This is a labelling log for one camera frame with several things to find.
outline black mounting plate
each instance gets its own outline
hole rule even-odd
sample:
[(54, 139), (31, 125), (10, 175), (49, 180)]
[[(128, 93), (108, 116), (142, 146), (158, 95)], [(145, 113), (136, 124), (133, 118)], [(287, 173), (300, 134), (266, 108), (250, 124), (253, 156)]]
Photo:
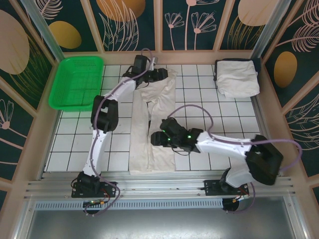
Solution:
[[(234, 188), (228, 192), (224, 192), (219, 184), (220, 180), (205, 180), (204, 187), (202, 188), (205, 191), (206, 196), (229, 196), (229, 195), (241, 195), (242, 191), (239, 188)], [(241, 185), (247, 194), (249, 194), (247, 184)]]
[(104, 191), (102, 189), (106, 191), (106, 193), (110, 196), (110, 198), (115, 197), (116, 188), (112, 187), (111, 185), (105, 182), (100, 182), (100, 191), (97, 194), (95, 194), (93, 191), (82, 190), (80, 184), (78, 182), (75, 182), (73, 184), (71, 197), (72, 198), (105, 198)]

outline robotic arm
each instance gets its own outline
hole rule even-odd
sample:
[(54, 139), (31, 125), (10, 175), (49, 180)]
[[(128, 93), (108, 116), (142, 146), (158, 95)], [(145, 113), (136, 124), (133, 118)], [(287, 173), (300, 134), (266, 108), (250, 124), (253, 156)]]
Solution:
[[(101, 162), (105, 144), (118, 124), (118, 102), (121, 101), (123, 96), (133, 92), (141, 83), (156, 82), (168, 77), (166, 69), (154, 69), (156, 61), (157, 58), (155, 57), (149, 59), (146, 56), (137, 55), (134, 66), (131, 66), (127, 70), (120, 83), (111, 91), (114, 93), (95, 97), (91, 115), (92, 124), (98, 113), (101, 101), (105, 97), (108, 97), (98, 114), (97, 129), (93, 130), (90, 148), (90, 152), (92, 151), (92, 163), (98, 174), (101, 174)], [(150, 69), (144, 75), (130, 80), (133, 76), (137, 76), (145, 71), (148, 64), (150, 65)], [(265, 140), (266, 138), (261, 135), (257, 135), (254, 139), (235, 139), (212, 135), (197, 128), (186, 130), (174, 118), (163, 119), (160, 129), (162, 131), (152, 134), (151, 143), (154, 146), (179, 147), (186, 152), (212, 152), (242, 160), (241, 165), (227, 169), (219, 181), (219, 189), (224, 193), (232, 192), (243, 184), (255, 180), (266, 185), (273, 185), (275, 183), (283, 156), (271, 143), (262, 145), (246, 144), (248, 142)], [(98, 138), (94, 145), (93, 142), (97, 135)], [(77, 182), (73, 184), (76, 185), (72, 186), (72, 197), (75, 198), (98, 198), (101, 197), (101, 189), (105, 191), (109, 190), (106, 188), (107, 185), (100, 182), (93, 171), (90, 154), (83, 171), (79, 173), (76, 180)], [(111, 192), (115, 195), (114, 188), (111, 188)]]

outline white grid tile floor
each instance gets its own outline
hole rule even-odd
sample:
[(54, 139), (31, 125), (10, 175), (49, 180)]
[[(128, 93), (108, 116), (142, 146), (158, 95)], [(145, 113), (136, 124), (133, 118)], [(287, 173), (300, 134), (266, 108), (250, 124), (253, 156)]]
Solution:
[[(177, 71), (175, 107), (193, 104), (204, 107), (214, 119), (212, 133), (235, 138), (253, 138), (259, 133), (250, 98), (225, 98), (213, 81), (213, 65), (161, 65)], [(105, 66), (101, 94), (109, 92), (129, 68)], [(119, 123), (104, 149), (102, 171), (128, 171), (133, 94), (119, 103)], [(91, 112), (62, 112), (45, 171), (79, 172), (86, 162), (92, 140)], [(210, 119), (198, 108), (186, 107), (175, 114), (179, 124), (208, 129)], [(224, 170), (238, 160), (214, 153), (177, 150), (176, 170)]]

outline green plastic basket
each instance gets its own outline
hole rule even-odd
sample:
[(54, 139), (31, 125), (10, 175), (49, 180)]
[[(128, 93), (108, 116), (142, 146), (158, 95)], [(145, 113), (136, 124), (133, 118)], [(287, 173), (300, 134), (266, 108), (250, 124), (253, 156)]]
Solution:
[(97, 56), (69, 57), (60, 62), (49, 105), (63, 111), (91, 111), (100, 94), (103, 60)]

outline white cloth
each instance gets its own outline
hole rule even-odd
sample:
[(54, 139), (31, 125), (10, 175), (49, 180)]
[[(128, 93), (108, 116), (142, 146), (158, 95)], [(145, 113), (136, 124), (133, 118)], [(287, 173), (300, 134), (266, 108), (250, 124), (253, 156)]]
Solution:
[(171, 148), (152, 146), (151, 135), (160, 131), (161, 120), (175, 110), (177, 72), (168, 69), (168, 78), (134, 91), (130, 142), (130, 174), (175, 171)]
[(244, 98), (259, 94), (253, 61), (218, 61), (216, 84), (225, 97)]

